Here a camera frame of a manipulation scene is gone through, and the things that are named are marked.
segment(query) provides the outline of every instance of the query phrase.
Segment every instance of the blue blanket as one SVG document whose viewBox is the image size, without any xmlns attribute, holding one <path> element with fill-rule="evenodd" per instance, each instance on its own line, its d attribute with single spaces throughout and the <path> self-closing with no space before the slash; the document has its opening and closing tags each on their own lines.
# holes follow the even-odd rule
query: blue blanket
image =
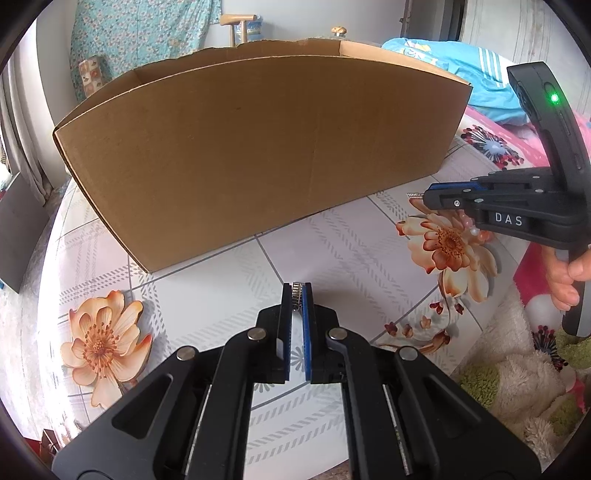
<svg viewBox="0 0 591 480">
<path fill-rule="evenodd" d="M 105 80 L 153 61 L 179 57 L 202 46 L 218 23 L 222 0 L 79 0 L 70 67 L 79 101 L 85 98 L 78 64 L 101 57 Z"/>
<path fill-rule="evenodd" d="M 426 61 L 472 84 L 468 105 L 498 124 L 524 125 L 528 118 L 509 85 L 513 62 L 485 48 L 457 41 L 393 38 L 382 48 Z"/>
</svg>

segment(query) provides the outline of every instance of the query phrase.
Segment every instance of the open box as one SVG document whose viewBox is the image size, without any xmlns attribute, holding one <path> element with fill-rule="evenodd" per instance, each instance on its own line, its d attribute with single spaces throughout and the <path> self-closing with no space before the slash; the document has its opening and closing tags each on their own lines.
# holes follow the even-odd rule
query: open box
<svg viewBox="0 0 591 480">
<path fill-rule="evenodd" d="M 97 214 L 155 271 L 437 171 L 472 88 L 348 41 L 257 41 L 131 70 L 54 139 Z"/>
</svg>

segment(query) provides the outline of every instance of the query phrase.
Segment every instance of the blue gripper pad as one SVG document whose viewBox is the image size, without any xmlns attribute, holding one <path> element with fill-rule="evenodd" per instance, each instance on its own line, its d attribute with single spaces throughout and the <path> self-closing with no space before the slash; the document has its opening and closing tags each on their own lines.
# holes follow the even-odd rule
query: blue gripper pad
<svg viewBox="0 0 591 480">
<path fill-rule="evenodd" d="M 303 288 L 301 294 L 301 319 L 304 330 L 304 372 L 306 373 L 306 381 L 310 381 L 312 377 L 312 348 L 310 342 L 310 318 L 308 315 L 308 300 L 307 289 Z"/>
</svg>

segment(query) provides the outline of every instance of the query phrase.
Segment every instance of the finger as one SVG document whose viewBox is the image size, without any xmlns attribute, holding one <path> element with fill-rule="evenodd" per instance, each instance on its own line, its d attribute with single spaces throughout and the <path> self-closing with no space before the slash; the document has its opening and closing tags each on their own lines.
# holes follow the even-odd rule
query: finger
<svg viewBox="0 0 591 480">
<path fill-rule="evenodd" d="M 574 307 L 579 303 L 579 293 L 572 285 L 565 285 L 563 283 L 548 282 L 552 296 L 562 303 L 566 303 Z"/>
<path fill-rule="evenodd" d="M 552 303 L 557 309 L 562 310 L 563 312 L 568 312 L 570 310 L 570 305 L 567 305 L 566 303 L 560 301 L 553 295 L 550 298 L 552 299 Z"/>
<path fill-rule="evenodd" d="M 554 248 L 542 247 L 542 259 L 546 267 L 546 274 L 549 281 L 570 285 L 573 279 L 569 275 L 569 266 L 566 262 L 556 258 Z"/>
<path fill-rule="evenodd" d="M 570 263 L 569 275 L 577 281 L 591 280 L 591 250 Z"/>
</svg>

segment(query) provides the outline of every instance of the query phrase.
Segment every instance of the white curtain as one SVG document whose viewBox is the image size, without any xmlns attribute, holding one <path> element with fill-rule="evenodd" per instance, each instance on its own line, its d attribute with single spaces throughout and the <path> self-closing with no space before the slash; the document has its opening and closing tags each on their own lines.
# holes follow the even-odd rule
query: white curtain
<svg viewBox="0 0 591 480">
<path fill-rule="evenodd" d="M 18 172 L 26 179 L 35 198 L 43 205 L 48 198 L 48 181 L 39 164 L 35 146 L 22 114 L 19 100 L 14 58 L 0 76 L 0 128 L 2 145 L 13 176 Z"/>
</svg>

